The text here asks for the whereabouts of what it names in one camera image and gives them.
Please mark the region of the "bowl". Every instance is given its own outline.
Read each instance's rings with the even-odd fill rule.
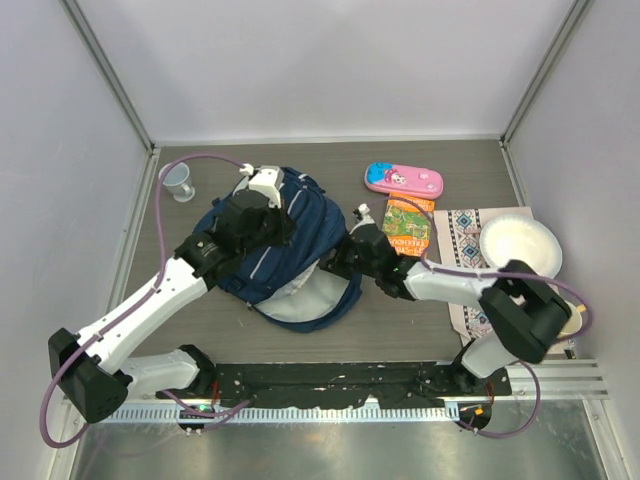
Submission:
[[[487,222],[480,231],[480,251],[494,268],[522,260],[538,275],[554,278],[562,266],[562,249],[555,235],[523,215],[501,215]]]

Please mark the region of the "white wall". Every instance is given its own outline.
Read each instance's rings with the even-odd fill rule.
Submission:
[[[501,134],[572,0],[81,0],[154,139]]]
[[[563,245],[562,275],[595,306],[596,324],[581,347],[604,372],[633,462],[640,451],[639,45],[637,0],[594,2],[513,141],[533,212]]]
[[[104,312],[144,151],[62,8],[0,16],[0,465],[45,478],[47,340]]]

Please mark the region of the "pink pencil case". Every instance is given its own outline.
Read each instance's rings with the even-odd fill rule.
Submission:
[[[364,174],[367,188],[375,192],[399,192],[434,200],[442,195],[444,182],[438,172],[392,163],[372,163]]]

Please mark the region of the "wooden tabletop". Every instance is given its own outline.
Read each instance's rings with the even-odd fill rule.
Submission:
[[[221,147],[163,148],[159,166],[196,152],[232,155],[254,165],[292,166],[315,178],[353,222],[350,213],[365,201],[380,198],[367,190],[363,176],[373,162],[423,166],[440,172],[443,195],[437,209],[516,206],[498,142],[495,140],[366,142]],[[239,180],[237,169],[216,160],[189,163],[195,198],[175,202],[163,194],[162,219],[167,245],[173,249]],[[382,220],[383,203],[373,216]],[[145,218],[129,276],[128,293],[158,271],[158,241],[152,202]],[[438,260],[437,248],[432,258]],[[153,333],[136,355],[169,352],[193,343],[219,362],[340,362],[450,360],[460,350],[447,305],[409,302],[385,296],[371,279],[363,280],[358,304],[341,321],[303,335],[266,322],[243,302],[219,290],[193,302]]]

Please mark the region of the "mug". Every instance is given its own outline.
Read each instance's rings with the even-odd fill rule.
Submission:
[[[162,172],[164,172],[168,166],[169,165],[165,165],[160,169],[158,178],[160,178]],[[173,167],[169,173],[167,173],[167,176],[164,177],[162,185],[173,195],[176,202],[188,202],[196,194],[196,189],[193,188],[191,183],[191,170],[189,170],[189,167],[185,163],[179,163]]]

